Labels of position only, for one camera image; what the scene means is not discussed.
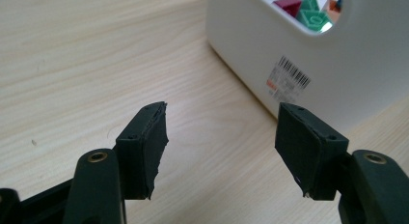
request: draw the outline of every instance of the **white plastic box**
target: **white plastic box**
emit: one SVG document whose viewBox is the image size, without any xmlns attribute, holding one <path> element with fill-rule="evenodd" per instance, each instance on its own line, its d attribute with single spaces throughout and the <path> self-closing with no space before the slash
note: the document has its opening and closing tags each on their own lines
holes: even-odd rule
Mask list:
<svg viewBox="0 0 409 224">
<path fill-rule="evenodd" d="M 275 116 L 289 101 L 347 131 L 409 94 L 409 0 L 342 0 L 324 33 L 267 0 L 207 3 L 211 46 Z"/>
</svg>

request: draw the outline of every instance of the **barcode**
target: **barcode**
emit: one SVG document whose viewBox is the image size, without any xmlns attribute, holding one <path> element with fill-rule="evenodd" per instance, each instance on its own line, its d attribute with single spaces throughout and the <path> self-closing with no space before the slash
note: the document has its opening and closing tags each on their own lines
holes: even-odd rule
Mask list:
<svg viewBox="0 0 409 224">
<path fill-rule="evenodd" d="M 280 62 L 277 64 L 282 69 L 286 70 L 289 76 L 295 80 L 295 82 L 305 89 L 311 82 L 311 79 L 302 71 L 300 71 L 294 64 L 292 64 L 289 59 L 283 56 Z"/>
</svg>

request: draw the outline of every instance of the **wood grain surface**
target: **wood grain surface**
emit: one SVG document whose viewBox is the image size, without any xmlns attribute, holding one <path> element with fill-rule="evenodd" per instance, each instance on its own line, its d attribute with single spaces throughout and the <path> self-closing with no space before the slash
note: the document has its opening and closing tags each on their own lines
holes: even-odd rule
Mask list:
<svg viewBox="0 0 409 224">
<path fill-rule="evenodd" d="M 0 187 L 24 200 L 112 148 L 168 102 L 151 201 L 128 223 L 341 223 L 303 198 L 274 149 L 277 122 L 211 49 L 206 0 L 0 0 Z M 409 98 L 344 133 L 409 172 Z"/>
</svg>

